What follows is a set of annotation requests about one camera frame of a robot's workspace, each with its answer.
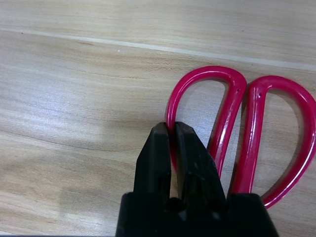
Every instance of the red scissor handle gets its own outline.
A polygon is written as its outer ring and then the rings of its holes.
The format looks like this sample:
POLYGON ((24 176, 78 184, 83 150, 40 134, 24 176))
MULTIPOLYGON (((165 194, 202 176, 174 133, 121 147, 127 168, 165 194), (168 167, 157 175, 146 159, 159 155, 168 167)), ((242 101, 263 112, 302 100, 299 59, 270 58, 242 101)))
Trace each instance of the red scissor handle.
MULTIPOLYGON (((166 124, 170 133, 170 154, 173 166, 177 170, 176 147, 172 137, 175 129, 176 112, 184 92, 194 83, 212 78, 220 78, 229 84, 227 97, 220 112, 215 135, 209 152, 215 160, 219 175, 232 133, 236 115, 246 90, 246 80, 239 72, 221 66, 198 68, 186 74, 171 93, 166 109, 166 124)), ((258 158, 262 130, 264 105, 269 89, 275 88, 289 93, 298 103, 305 123, 304 140, 299 155, 287 176, 264 199, 266 208, 277 203, 298 182, 311 163, 315 152, 316 102, 299 84, 278 76, 266 76, 256 79, 249 88, 247 115, 241 156, 232 187, 233 193, 250 193, 258 158)))
POLYGON ((247 115, 241 156, 234 178, 233 193, 250 193, 258 158, 263 114, 267 92, 285 91, 295 99, 304 118, 304 138, 298 157, 289 173, 263 199, 266 208, 276 204, 302 177, 316 152, 316 102, 310 93, 292 80, 279 76, 265 76, 250 84, 247 115))
POLYGON ((177 170, 176 149, 172 135, 174 134, 177 109, 184 92, 194 83, 208 78, 219 78, 229 85, 222 112, 218 119, 210 154, 215 160, 219 175, 224 163, 228 142, 232 133, 236 115, 247 88, 245 77, 234 69, 221 66, 207 66, 195 69, 184 77, 174 87, 166 109, 166 124, 171 136, 170 155, 173 167, 177 170))

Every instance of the scissors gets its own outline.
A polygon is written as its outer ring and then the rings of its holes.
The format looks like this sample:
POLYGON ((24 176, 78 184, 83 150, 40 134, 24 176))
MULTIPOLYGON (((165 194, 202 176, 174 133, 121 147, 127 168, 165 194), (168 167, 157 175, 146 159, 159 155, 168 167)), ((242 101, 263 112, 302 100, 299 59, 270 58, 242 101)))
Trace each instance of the scissors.
MULTIPOLYGON (((220 112, 209 153, 215 161, 219 176, 222 172, 228 142, 238 109, 247 89, 245 77, 238 71, 222 66, 206 66, 187 73, 176 84, 166 108, 166 126, 170 134, 170 155, 177 170, 175 132, 177 108, 184 92, 194 83, 209 78, 219 78, 228 83, 228 93, 220 112)), ((266 208, 281 200, 303 176, 316 152, 316 102, 312 95, 298 83, 280 76, 264 76, 250 83, 248 88, 245 130, 240 159, 232 193, 251 193, 257 164, 267 92, 278 89, 294 98, 304 118, 304 137, 298 156, 287 175, 263 198, 266 208)))

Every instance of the scissor handle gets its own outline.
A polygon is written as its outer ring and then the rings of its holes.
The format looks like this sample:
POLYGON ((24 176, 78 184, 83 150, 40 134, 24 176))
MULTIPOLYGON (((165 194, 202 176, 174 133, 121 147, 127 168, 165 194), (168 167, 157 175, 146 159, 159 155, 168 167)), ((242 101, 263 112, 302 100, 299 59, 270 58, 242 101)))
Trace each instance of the scissor handle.
POLYGON ((265 76, 250 84, 241 156, 232 188, 233 193, 252 190, 262 131, 264 107, 270 89, 285 91, 295 99, 304 118, 304 138, 298 157, 284 179, 263 199, 266 208, 277 203, 302 177, 316 152, 316 102, 299 84, 279 76, 265 76))
POLYGON ((217 122, 215 135, 209 149, 220 175, 236 115, 247 88, 247 81, 241 73, 231 68, 207 66, 197 68, 186 74, 176 84, 169 98, 166 109, 166 125, 170 134, 171 161, 173 167, 177 170, 176 147, 172 136, 175 131, 176 114, 180 99, 191 85, 208 78, 222 79, 229 85, 222 112, 217 122))

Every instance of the wooden table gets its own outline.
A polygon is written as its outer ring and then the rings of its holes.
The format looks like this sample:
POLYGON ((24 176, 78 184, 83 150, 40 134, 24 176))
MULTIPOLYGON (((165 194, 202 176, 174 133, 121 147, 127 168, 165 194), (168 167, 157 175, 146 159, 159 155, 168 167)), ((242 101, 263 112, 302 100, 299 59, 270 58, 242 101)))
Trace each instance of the wooden table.
MULTIPOLYGON (((223 65, 248 82, 280 75, 316 97, 315 39, 314 0, 0 0, 1 233, 113 236, 136 159, 185 73, 223 65)), ((181 101, 177 120, 204 144, 225 91, 204 81, 181 101)), ((302 132, 295 103, 270 93, 254 192, 285 172, 302 132)), ((315 236, 315 182, 313 162, 269 209, 280 236, 315 236)))

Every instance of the black clamp jaw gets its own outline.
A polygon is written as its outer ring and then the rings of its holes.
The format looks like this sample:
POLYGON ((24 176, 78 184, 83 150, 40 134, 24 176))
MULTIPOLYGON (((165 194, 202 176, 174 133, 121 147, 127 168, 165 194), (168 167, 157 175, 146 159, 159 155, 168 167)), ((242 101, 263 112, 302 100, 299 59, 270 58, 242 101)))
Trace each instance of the black clamp jaw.
POLYGON ((134 191, 121 200, 116 237, 277 237, 256 194, 225 198, 210 156, 193 128, 176 123, 179 198, 170 196, 165 123, 151 131, 136 164, 134 191))

